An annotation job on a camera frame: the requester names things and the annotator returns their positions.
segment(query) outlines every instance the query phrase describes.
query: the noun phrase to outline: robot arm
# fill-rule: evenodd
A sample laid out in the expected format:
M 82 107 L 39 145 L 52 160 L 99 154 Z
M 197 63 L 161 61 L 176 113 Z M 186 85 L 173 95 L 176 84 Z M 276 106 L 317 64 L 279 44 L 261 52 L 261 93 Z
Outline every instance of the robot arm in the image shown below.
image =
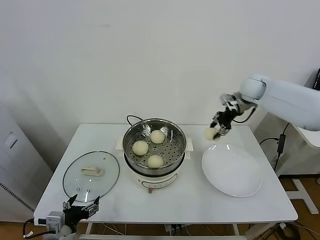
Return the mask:
M 74 240 L 76 236 L 76 226 L 82 219 L 88 219 L 99 211 L 98 196 L 95 201 L 87 206 L 73 205 L 77 194 L 71 197 L 67 202 L 63 202 L 63 211 L 52 211 L 46 219 L 32 218 L 27 220 L 22 227 L 24 239 L 33 239 L 43 236 L 43 240 Z M 34 234 L 32 231 L 26 234 L 27 223 L 33 223 L 37 226 L 46 226 L 47 231 Z
M 256 75 L 246 79 L 240 91 L 222 94 L 220 101 L 225 111 L 213 117 L 211 140 L 227 134 L 235 117 L 258 105 L 298 127 L 320 130 L 320 92 L 311 88 Z M 213 130 L 218 124 L 220 129 Z

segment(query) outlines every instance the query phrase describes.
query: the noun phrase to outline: black wire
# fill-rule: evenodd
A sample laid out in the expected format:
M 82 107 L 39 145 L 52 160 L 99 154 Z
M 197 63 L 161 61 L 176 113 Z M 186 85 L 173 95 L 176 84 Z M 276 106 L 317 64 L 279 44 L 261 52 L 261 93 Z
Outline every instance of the black wire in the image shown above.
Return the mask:
M 173 228 L 173 229 L 174 229 L 173 236 L 175 236 L 175 235 L 176 235 L 176 233 L 177 233 L 177 224 L 171 224 L 171 228 Z
M 287 130 L 287 127 L 289 126 L 289 124 L 290 124 L 290 122 L 287 123 L 287 125 L 285 126 L 282 134 L 285 134 L 285 131 Z
M 143 120 L 141 117 L 138 117 L 138 116 L 135 116 L 135 115 L 128 115 L 128 116 L 126 116 L 126 121 L 127 121 L 128 124 L 130 124 L 131 126 L 132 126 L 132 124 L 131 124 L 131 122 L 129 121 L 129 118 L 130 118 L 130 117 L 139 119 L 140 121 Z
M 281 154 L 278 153 L 278 157 L 276 158 L 275 165 L 274 165 L 274 168 L 273 168 L 274 171 L 276 171 L 276 168 L 277 168 L 277 165 L 278 165 L 278 162 L 279 162 L 280 155 L 281 155 Z
M 277 138 L 277 137 L 268 137 L 268 138 L 266 138 L 266 139 L 263 139 L 263 140 L 259 143 L 259 145 L 261 145 L 264 141 L 267 141 L 267 140 L 270 140 L 270 139 L 279 141 L 279 138 Z
M 252 116 L 252 114 L 254 114 L 254 112 L 255 112 L 256 109 L 257 109 L 256 107 L 252 109 L 252 111 L 250 112 L 250 114 L 249 114 L 249 116 L 246 118 L 246 120 L 237 121 L 237 120 L 234 120 L 234 119 L 233 119 L 232 121 L 234 121 L 234 122 L 237 123 L 237 124 L 243 124 L 243 123 L 245 123 L 246 121 L 249 120 L 249 118 Z
M 285 225 L 286 225 L 285 226 L 286 228 L 291 230 L 293 236 L 287 236 L 285 234 L 284 230 L 278 226 L 275 231 L 280 236 L 281 239 L 283 239 L 283 240 L 301 240 L 299 230 L 295 225 L 290 224 L 288 222 L 286 222 Z
M 300 222 L 298 222 L 298 221 L 294 221 L 295 223 L 297 223 L 297 224 L 299 224 L 299 225 L 301 225 L 302 227 L 304 227 L 305 228 L 305 230 L 307 230 L 309 233 L 310 233 L 310 235 L 313 237 L 313 239 L 314 240 L 317 240 L 316 239 L 316 237 L 313 235 L 313 233 L 309 230 L 309 229 L 306 229 L 306 226 L 304 226 L 304 225 L 302 225 Z
M 30 218 L 29 220 L 24 222 L 24 224 L 22 226 L 22 236 L 26 235 L 26 226 L 27 226 L 28 223 L 34 224 L 35 223 L 35 219 L 34 218 Z M 55 234 L 55 233 L 56 233 L 55 231 L 44 231 L 44 232 L 41 232 L 41 233 L 32 234 L 31 236 L 25 236 L 24 238 L 25 239 L 33 239 L 35 237 L 39 237 L 39 236 L 42 236 L 42 235 L 45 235 L 45 234 Z
M 178 224 L 178 226 L 179 226 L 179 229 L 180 229 L 180 232 L 181 232 L 181 236 L 183 236 L 183 234 L 182 234 L 182 226 L 181 226 L 181 224 Z

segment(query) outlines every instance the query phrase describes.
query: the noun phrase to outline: pot lid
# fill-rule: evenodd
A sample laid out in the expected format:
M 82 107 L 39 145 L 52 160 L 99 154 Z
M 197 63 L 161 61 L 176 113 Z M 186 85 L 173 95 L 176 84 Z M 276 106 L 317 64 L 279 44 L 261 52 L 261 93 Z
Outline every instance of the pot lid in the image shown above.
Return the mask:
M 76 159 L 63 176 L 63 189 L 69 198 L 87 203 L 106 195 L 119 177 L 117 159 L 104 151 L 88 152 Z

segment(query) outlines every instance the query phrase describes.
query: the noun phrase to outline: white plate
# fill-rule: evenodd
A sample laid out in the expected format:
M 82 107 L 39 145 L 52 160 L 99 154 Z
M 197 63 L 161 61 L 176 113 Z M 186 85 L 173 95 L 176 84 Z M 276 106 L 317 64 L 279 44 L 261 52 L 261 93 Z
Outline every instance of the white plate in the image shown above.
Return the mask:
M 230 144 L 209 147 L 202 156 L 202 169 L 213 186 L 234 197 L 251 196 L 262 185 L 262 170 L 256 160 Z

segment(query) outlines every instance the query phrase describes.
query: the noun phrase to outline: floor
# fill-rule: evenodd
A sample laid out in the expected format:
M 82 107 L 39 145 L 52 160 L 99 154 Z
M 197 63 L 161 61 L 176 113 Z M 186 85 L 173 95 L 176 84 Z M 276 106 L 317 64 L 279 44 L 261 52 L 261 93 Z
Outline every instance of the floor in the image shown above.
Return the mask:
M 312 198 L 313 202 L 317 206 L 317 208 L 320 210 L 320 185 L 316 183 L 316 178 L 301 178 L 300 179 L 306 190 L 308 191 L 310 197 Z M 294 191 L 295 186 L 293 185 L 292 181 L 290 179 L 281 179 L 280 180 L 284 189 L 286 191 Z M 320 233 L 320 214 L 310 214 L 309 210 L 305 206 L 304 202 L 302 200 L 293 200 L 292 201 L 294 208 L 296 209 L 298 213 L 298 221 L 303 224 L 304 226 L 314 230 L 315 232 Z M 22 223 L 13 223 L 13 222 L 0 222 L 0 236 L 1 240 L 23 240 L 22 237 Z M 125 233 L 125 225 L 124 224 L 115 224 L 117 230 L 121 233 Z M 217 234 L 217 235 L 233 235 L 233 228 L 231 225 L 208 225 L 209 229 Z M 248 224 L 239 224 L 239 232 L 241 235 L 244 234 L 244 232 L 248 229 Z M 80 223 L 78 225 L 78 229 L 81 233 L 85 233 L 87 228 L 86 223 Z M 320 240 L 320 235 L 314 234 L 314 238 L 310 235 L 310 233 L 303 229 L 298 228 L 301 239 L 302 240 Z M 34 233 L 40 233 L 45 231 L 45 227 L 32 227 L 32 230 Z M 200 225 L 200 224 L 194 224 L 189 225 L 187 227 L 188 232 L 191 235 L 194 236 L 211 236 L 213 235 L 206 227 L 206 225 Z M 112 235 L 116 234 L 112 230 L 105 228 L 102 224 L 96 223 L 92 226 L 92 234 L 106 234 L 106 235 Z M 126 234 L 127 235 L 143 235 L 143 236 L 166 236 L 169 235 L 168 232 L 165 231 L 165 227 L 163 224 L 127 224 L 126 228 Z M 180 230 L 176 231 L 176 235 L 180 235 Z M 188 233 L 186 232 L 186 229 L 182 229 L 182 234 L 184 236 L 187 236 Z M 274 234 L 270 235 L 268 240 L 277 240 L 281 239 L 279 236 L 275 236 Z

